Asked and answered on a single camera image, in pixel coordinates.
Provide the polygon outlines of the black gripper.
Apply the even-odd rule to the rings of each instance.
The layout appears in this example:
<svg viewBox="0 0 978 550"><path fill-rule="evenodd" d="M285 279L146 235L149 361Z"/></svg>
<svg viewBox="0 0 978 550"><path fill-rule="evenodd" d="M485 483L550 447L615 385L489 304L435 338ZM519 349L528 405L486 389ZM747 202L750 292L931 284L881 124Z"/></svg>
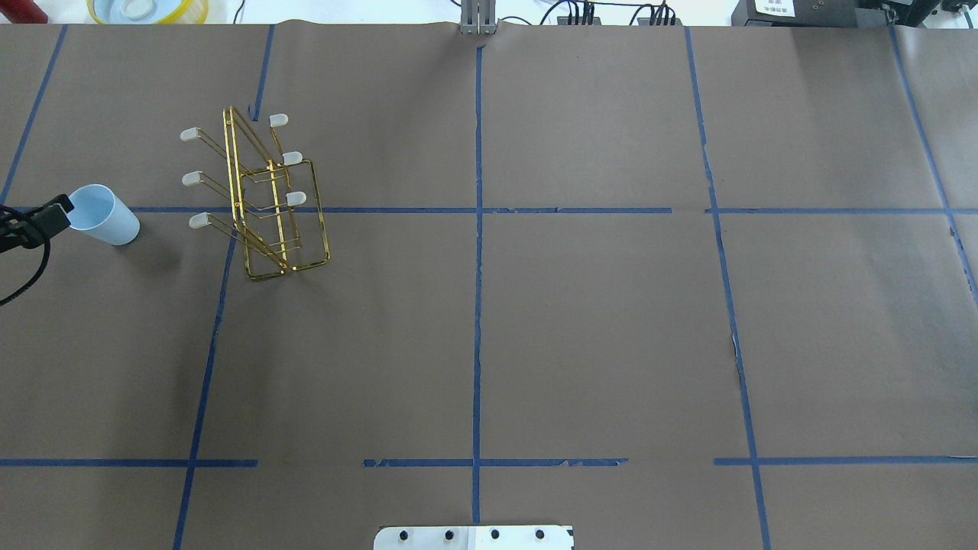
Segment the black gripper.
<svg viewBox="0 0 978 550"><path fill-rule="evenodd" d="M28 215L1 205L1 254L15 248L37 248L37 239L52 239L62 233L70 228L69 215L75 208L66 194L28 210Z"/></svg>

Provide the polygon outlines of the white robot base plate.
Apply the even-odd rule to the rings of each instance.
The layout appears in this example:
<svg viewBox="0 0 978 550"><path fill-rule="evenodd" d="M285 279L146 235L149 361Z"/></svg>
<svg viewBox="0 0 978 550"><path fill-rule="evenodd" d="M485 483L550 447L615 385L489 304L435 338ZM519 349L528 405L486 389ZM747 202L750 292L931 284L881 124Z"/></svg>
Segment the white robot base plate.
<svg viewBox="0 0 978 550"><path fill-rule="evenodd" d="M574 549L571 526L388 526L374 549Z"/></svg>

